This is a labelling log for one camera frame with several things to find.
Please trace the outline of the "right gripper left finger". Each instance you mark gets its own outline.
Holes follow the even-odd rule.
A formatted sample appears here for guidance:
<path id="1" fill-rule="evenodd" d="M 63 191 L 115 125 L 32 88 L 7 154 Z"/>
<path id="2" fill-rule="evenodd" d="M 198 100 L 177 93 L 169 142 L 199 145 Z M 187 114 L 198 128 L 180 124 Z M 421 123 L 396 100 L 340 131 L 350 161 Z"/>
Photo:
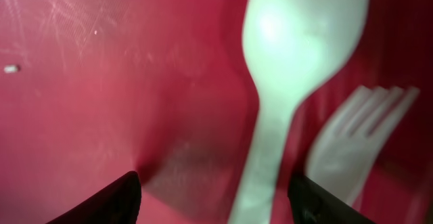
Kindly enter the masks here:
<path id="1" fill-rule="evenodd" d="M 136 224 L 140 205 L 139 175 L 129 171 L 47 224 Z"/>

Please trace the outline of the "white plastic spoon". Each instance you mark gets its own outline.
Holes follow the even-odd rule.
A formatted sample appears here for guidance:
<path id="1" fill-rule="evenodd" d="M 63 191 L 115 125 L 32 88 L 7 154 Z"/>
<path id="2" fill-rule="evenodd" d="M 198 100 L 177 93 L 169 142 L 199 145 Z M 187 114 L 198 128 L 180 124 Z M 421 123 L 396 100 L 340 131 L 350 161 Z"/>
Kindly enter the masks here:
<path id="1" fill-rule="evenodd" d="M 259 97 L 258 116 L 229 215 L 268 223 L 297 107 L 347 63 L 369 0 L 248 0 L 242 48 Z"/>

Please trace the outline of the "red plastic tray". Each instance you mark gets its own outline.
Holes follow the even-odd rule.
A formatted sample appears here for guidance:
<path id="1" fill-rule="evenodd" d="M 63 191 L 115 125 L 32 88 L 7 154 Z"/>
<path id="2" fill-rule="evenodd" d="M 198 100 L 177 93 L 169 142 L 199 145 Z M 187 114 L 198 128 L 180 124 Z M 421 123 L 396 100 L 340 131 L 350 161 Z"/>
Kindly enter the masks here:
<path id="1" fill-rule="evenodd" d="M 1 222 L 46 223 L 128 171 L 139 223 L 226 223 L 258 96 L 242 53 L 247 0 L 1 0 Z M 289 176 L 359 86 L 420 92 L 357 209 L 424 223 L 432 205 L 432 0 L 370 0 L 345 67 L 298 109 L 271 220 L 291 223 Z"/>

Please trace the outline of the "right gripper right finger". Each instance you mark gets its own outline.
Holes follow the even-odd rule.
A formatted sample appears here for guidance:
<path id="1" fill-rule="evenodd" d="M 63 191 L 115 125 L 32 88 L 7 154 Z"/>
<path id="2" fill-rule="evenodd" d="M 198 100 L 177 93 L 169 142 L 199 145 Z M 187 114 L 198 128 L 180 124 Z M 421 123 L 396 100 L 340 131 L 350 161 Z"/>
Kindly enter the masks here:
<path id="1" fill-rule="evenodd" d="M 294 224 L 374 224 L 304 175 L 292 175 L 288 198 Z"/>

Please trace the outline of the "pink plastic fork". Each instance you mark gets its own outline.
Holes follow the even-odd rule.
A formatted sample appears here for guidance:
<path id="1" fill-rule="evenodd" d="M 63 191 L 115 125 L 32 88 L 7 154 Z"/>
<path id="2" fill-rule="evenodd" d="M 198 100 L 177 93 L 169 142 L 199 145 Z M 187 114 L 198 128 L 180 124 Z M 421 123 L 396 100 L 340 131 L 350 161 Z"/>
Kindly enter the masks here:
<path id="1" fill-rule="evenodd" d="M 306 176 L 353 205 L 376 158 L 418 95 L 416 87 L 358 87 L 318 134 L 307 157 Z"/>

